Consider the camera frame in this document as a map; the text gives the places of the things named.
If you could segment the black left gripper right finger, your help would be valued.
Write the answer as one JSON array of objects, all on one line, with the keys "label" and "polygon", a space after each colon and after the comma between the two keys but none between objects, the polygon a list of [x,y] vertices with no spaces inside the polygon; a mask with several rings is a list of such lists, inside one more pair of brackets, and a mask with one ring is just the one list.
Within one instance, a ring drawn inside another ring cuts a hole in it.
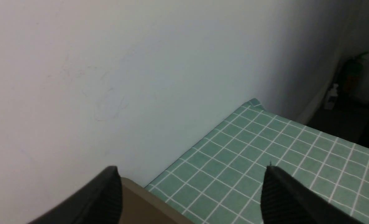
[{"label": "black left gripper right finger", "polygon": [[359,224],[285,170],[267,166],[260,196],[265,224]]}]

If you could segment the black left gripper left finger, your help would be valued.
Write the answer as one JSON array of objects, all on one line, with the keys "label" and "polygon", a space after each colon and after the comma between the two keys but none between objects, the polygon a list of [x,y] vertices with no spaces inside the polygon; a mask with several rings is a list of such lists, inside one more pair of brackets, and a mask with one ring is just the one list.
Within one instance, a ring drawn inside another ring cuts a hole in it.
[{"label": "black left gripper left finger", "polygon": [[123,212],[123,187],[116,166],[108,166],[88,184],[31,224],[117,224]]}]

